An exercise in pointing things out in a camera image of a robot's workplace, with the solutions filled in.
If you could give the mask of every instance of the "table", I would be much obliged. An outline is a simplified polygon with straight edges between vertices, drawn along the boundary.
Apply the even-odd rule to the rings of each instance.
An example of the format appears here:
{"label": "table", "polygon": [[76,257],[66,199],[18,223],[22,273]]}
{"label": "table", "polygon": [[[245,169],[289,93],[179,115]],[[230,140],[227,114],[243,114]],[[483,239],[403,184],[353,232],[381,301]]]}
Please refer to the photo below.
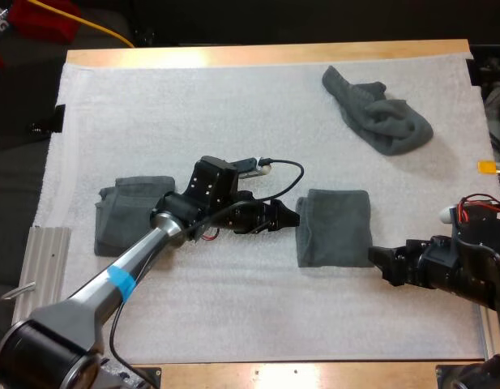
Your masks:
{"label": "table", "polygon": [[[410,58],[468,52],[466,40],[387,41],[314,45],[264,45],[164,49],[71,50],[66,61],[81,66],[190,68],[276,63]],[[437,387],[435,365],[475,361],[301,362],[166,364],[165,389],[268,389]]]}

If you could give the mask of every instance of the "metal bracket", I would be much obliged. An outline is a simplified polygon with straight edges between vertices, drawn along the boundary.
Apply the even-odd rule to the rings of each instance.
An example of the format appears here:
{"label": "metal bracket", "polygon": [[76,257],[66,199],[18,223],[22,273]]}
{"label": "metal bracket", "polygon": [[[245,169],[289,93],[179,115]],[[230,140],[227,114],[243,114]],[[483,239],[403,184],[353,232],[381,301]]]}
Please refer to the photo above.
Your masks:
{"label": "metal bracket", "polygon": [[30,228],[19,287],[1,297],[3,301],[16,299],[12,323],[60,300],[70,236],[69,228]]}
{"label": "metal bracket", "polygon": [[478,306],[481,319],[481,334],[484,340],[484,355],[488,360],[500,354],[500,322],[498,314],[484,306]]}

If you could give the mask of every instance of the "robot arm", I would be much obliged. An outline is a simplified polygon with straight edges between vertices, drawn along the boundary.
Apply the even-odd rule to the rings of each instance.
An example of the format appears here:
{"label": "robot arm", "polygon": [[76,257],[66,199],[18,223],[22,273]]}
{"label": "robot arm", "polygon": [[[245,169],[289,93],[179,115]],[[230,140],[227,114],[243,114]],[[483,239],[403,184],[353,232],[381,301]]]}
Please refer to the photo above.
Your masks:
{"label": "robot arm", "polygon": [[276,231],[299,224],[281,201],[269,204],[237,191],[239,174],[265,173],[273,160],[227,163],[204,156],[183,194],[169,192],[152,212],[152,230],[67,300],[34,310],[0,343],[0,381],[9,388],[119,387],[100,369],[101,328],[130,296],[163,249],[199,239],[209,226],[235,233]]}

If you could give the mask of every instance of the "gray cloth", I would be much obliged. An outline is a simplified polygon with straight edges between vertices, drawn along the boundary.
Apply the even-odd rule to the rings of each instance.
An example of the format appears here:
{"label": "gray cloth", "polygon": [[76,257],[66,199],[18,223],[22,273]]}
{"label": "gray cloth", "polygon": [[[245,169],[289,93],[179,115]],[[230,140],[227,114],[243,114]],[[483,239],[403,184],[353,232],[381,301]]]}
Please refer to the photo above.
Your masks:
{"label": "gray cloth", "polygon": [[405,100],[387,100],[383,83],[352,85],[333,66],[322,83],[338,100],[347,125],[385,156],[410,152],[434,136],[431,125]]}
{"label": "gray cloth", "polygon": [[100,190],[96,205],[95,254],[116,257],[151,228],[150,215],[158,200],[174,190],[172,177],[117,178]]}
{"label": "gray cloth", "polygon": [[299,267],[371,267],[370,201],[364,190],[309,190],[297,201]]}

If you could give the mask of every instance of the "yellow cable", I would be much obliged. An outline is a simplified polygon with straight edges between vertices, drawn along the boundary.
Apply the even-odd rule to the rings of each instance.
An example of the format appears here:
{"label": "yellow cable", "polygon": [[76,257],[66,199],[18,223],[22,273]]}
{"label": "yellow cable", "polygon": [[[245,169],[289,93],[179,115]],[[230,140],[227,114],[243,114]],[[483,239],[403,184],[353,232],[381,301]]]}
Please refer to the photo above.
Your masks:
{"label": "yellow cable", "polygon": [[106,34],[109,34],[110,36],[114,36],[115,38],[119,39],[120,41],[122,41],[123,43],[125,43],[126,45],[128,45],[129,47],[132,47],[134,48],[135,46],[130,43],[125,37],[121,36],[120,34],[116,33],[115,31],[111,31],[109,30],[108,28],[105,28],[105,27],[102,27],[98,24],[94,24],[93,22],[90,22],[86,19],[82,19],[78,16],[75,16],[75,15],[72,15],[72,14],[68,14],[67,12],[64,12],[64,11],[61,11],[61,10],[58,10],[57,8],[53,8],[52,6],[49,6],[47,4],[44,4],[43,2],[39,2],[38,0],[28,0],[31,4],[35,4],[36,6],[40,6],[41,8],[44,8],[45,10],[48,10],[48,11],[52,11],[56,14],[59,14],[61,16],[65,16],[67,17],[68,19],[73,19],[81,24],[85,24],[91,28],[95,28],[97,30],[100,30],[102,32],[105,32]]}

